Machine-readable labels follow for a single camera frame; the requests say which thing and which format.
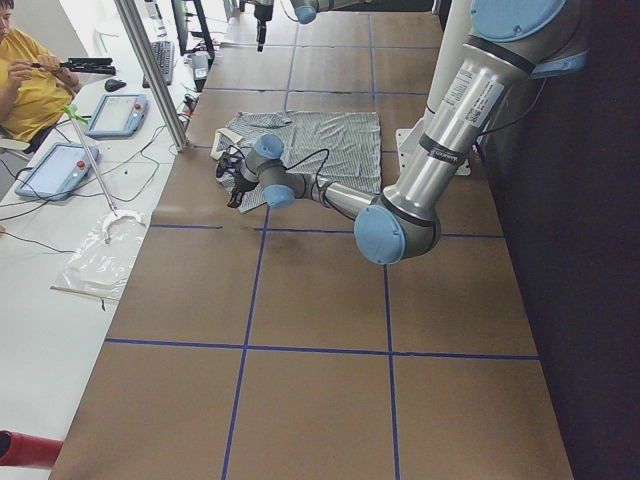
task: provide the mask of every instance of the keyboard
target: keyboard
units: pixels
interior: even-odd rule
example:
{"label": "keyboard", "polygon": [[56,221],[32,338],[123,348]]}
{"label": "keyboard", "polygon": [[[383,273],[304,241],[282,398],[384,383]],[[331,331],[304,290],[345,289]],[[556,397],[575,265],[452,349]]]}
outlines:
{"label": "keyboard", "polygon": [[[173,80],[173,42],[169,42],[168,40],[151,42],[151,50],[153,50],[153,56],[160,68],[160,73],[162,73],[164,77],[164,82],[167,85],[171,85],[171,81]],[[146,77],[142,79],[142,87],[149,88],[149,81]]]}

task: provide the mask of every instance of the striped cloth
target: striped cloth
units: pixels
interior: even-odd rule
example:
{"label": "striped cloth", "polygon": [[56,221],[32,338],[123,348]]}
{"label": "striped cloth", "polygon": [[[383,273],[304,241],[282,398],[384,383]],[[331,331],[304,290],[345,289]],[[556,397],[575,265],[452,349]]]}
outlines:
{"label": "striped cloth", "polygon": [[[242,136],[237,145],[245,153],[263,134],[277,135],[284,143],[282,161],[294,165],[319,149],[329,149],[329,158],[320,174],[330,180],[367,193],[378,193],[380,177],[380,122],[377,113],[280,112],[235,115],[227,127]],[[221,138],[215,150],[228,146]],[[324,153],[291,170],[292,173],[317,173]],[[220,183],[230,192],[233,178],[225,174]],[[260,186],[247,193],[239,210],[248,212],[265,203]]]}

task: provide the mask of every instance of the person's arm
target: person's arm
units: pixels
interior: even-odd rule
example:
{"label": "person's arm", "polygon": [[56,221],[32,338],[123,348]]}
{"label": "person's arm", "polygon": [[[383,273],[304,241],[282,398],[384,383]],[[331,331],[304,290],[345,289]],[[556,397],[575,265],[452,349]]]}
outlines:
{"label": "person's arm", "polygon": [[80,90],[80,79],[78,74],[72,72],[68,68],[60,67],[60,60],[55,55],[38,55],[38,63],[41,72],[49,72],[72,91],[78,92]]}
{"label": "person's arm", "polygon": [[0,122],[11,113],[22,82],[31,78],[31,62],[15,60],[7,68],[7,84],[0,87]]}

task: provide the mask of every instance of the white and blue device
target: white and blue device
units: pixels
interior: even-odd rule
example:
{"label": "white and blue device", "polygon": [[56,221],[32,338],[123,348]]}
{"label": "white and blue device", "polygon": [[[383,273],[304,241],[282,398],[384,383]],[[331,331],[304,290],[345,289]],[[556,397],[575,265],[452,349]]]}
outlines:
{"label": "white and blue device", "polygon": [[91,138],[126,138],[142,125],[149,102],[139,94],[105,94],[89,121],[85,135]]}
{"label": "white and blue device", "polygon": [[[97,161],[100,151],[93,146],[89,149]],[[82,145],[58,142],[45,153],[24,180],[18,180],[15,192],[23,197],[64,200],[89,170],[91,161]]]}

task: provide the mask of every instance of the yellow shirt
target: yellow shirt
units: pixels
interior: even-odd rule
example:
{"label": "yellow shirt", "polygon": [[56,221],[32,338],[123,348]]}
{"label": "yellow shirt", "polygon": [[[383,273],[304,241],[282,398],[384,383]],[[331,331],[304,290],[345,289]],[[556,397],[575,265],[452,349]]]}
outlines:
{"label": "yellow shirt", "polygon": [[[8,84],[7,68],[14,60],[37,61],[38,55],[51,55],[36,40],[16,28],[0,43],[0,86]],[[28,142],[42,128],[54,125],[74,94],[48,72],[33,69],[33,78],[22,82],[18,98],[2,126],[16,140]]]}

